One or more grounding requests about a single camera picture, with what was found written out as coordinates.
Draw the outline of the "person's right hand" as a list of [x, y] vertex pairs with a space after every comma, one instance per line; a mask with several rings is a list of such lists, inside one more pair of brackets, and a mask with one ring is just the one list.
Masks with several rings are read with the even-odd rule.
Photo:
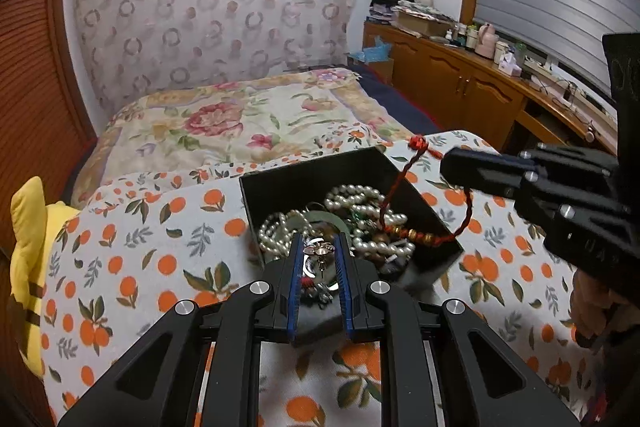
[[639, 308], [582, 270], [574, 273], [570, 318], [580, 347], [638, 355]]

